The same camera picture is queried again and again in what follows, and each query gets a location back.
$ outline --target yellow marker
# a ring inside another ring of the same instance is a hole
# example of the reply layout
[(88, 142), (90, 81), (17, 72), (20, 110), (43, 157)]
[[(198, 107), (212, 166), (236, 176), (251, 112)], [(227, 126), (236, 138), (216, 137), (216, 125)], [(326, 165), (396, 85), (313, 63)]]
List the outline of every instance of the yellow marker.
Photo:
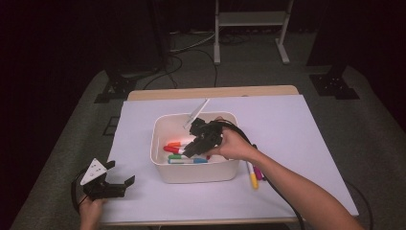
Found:
[(254, 166), (250, 162), (247, 161), (247, 167), (248, 167), (248, 171), (250, 173), (251, 184), (253, 185), (254, 189), (257, 189), (258, 181), (257, 181), (257, 177), (255, 176)]

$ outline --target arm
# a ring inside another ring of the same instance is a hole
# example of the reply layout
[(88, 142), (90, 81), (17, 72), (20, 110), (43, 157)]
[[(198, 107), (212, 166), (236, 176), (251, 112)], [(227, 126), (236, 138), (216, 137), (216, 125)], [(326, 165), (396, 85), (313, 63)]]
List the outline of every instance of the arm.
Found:
[(86, 197), (79, 206), (80, 230), (96, 230), (99, 227), (99, 220), (102, 215), (104, 199), (92, 200)]
[(223, 141), (208, 154), (251, 162), (316, 229), (363, 229), (331, 194), (253, 148), (236, 132), (224, 128)]

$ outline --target human hand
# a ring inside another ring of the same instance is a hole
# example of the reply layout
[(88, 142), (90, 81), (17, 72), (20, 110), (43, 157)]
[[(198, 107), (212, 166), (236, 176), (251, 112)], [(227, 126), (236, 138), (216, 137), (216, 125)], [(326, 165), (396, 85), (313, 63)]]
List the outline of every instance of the human hand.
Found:
[(99, 220), (102, 216), (102, 206), (105, 199), (95, 199), (83, 197), (84, 201), (79, 206), (80, 213), (80, 229), (90, 230), (97, 229)]
[[(217, 117), (216, 120), (221, 122), (223, 118)], [(223, 128), (222, 134), (223, 140), (221, 145), (210, 149), (207, 154), (221, 155), (226, 159), (248, 160), (251, 154), (256, 150), (238, 133), (227, 127)]]

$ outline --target pen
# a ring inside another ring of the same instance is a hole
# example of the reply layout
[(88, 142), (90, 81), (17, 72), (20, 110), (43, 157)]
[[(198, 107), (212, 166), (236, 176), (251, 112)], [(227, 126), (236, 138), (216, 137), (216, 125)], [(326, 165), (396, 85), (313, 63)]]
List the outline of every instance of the pen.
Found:
[(180, 141), (180, 142), (170, 142), (167, 144), (168, 147), (182, 147), (186, 146), (188, 143), (187, 141)]
[(266, 177), (265, 177), (265, 175), (263, 174), (263, 172), (260, 172), (261, 174), (262, 174), (262, 180), (263, 181), (266, 181)]
[[(210, 160), (210, 155), (204, 157), (192, 157), (192, 159), (194, 158), (199, 158), (199, 159), (206, 159), (206, 160)], [(187, 157), (186, 155), (181, 155), (181, 154), (174, 154), (174, 155), (169, 155), (168, 159), (190, 159), (189, 157)]]
[(179, 149), (179, 148), (175, 148), (175, 147), (169, 147), (169, 146), (165, 146), (164, 150), (168, 151), (168, 152), (172, 152), (172, 153), (178, 153), (178, 154), (182, 154), (184, 152), (183, 149)]
[(169, 159), (169, 164), (202, 164), (208, 163), (206, 159), (203, 158), (193, 158), (193, 159)]
[(260, 169), (257, 166), (253, 166), (254, 168), (254, 173), (255, 173), (255, 177), (257, 178), (257, 180), (262, 180), (263, 176), (262, 176), (262, 172), (260, 171)]
[(258, 188), (258, 181), (257, 181), (257, 178), (256, 178), (255, 173), (254, 173), (254, 167), (248, 161), (247, 161), (247, 167), (248, 167), (248, 171), (250, 173), (251, 184), (252, 184), (254, 189), (257, 189)]

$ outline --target forearm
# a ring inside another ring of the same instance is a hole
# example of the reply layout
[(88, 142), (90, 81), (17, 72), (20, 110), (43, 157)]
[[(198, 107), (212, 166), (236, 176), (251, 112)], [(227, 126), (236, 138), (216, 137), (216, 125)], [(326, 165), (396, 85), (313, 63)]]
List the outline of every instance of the forearm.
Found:
[(344, 206), (324, 189), (253, 149), (250, 159), (316, 229), (362, 229)]
[(96, 230), (98, 226), (99, 225), (95, 222), (82, 222), (80, 224), (80, 230)]

